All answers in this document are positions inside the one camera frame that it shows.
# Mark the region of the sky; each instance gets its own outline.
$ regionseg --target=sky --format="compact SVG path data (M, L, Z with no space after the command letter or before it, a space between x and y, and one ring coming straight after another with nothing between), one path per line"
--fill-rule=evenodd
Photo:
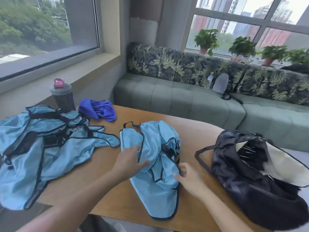
M214 0L209 0L209 5L211 7L211 4ZM309 5L309 0L287 0L289 1L287 7L291 10L293 10L292 15L290 17L290 21L293 22L293 24L296 24L301 15L304 13L305 9ZM273 0L247 0L245 7L243 11L250 12L251 16L253 16L254 12L259 9L262 6L269 5L269 3L273 2Z

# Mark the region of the sofa cushion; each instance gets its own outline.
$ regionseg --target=sofa cushion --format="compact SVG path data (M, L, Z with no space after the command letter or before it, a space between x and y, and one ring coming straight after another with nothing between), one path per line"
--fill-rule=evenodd
M229 75L229 91L234 91L240 83L246 68L238 62L180 52L164 47L153 47L132 42L128 47L128 72L164 80L204 86L213 72L214 79L222 73Z
M308 106L309 75L250 65L237 93Z
M246 116L239 130L261 133L275 145L309 151L309 107L235 94L243 101Z
M235 129L245 116L242 106L200 86L126 74L115 86L115 104L207 122Z

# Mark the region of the purple towel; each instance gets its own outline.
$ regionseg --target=purple towel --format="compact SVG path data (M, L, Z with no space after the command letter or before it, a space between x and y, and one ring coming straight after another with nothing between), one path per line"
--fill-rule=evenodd
M112 103L108 100L95 101L91 99L83 99L79 104L78 110L96 120L100 117L108 122L116 120L116 112Z

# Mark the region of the sofa backrest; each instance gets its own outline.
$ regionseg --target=sofa backrest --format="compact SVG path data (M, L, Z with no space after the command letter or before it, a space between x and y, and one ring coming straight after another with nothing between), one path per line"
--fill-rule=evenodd
M132 74L204 86L213 72L212 88L216 78L227 73L230 92L309 106L307 74L136 42L128 46L127 57L128 72Z
M132 42L128 47L128 72L204 86L213 72L214 79L222 73L229 75L229 91L234 91L242 80L246 66L216 57L181 52L164 47Z
M309 75L250 65L236 92L309 106Z

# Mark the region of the forearm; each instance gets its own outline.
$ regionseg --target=forearm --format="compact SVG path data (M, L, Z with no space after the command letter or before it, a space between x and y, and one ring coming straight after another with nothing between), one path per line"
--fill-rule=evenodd
M120 182L118 175L108 172L63 205L52 207L18 232L74 232L96 204Z
M253 232L208 187L204 187L199 199L207 207L222 232Z

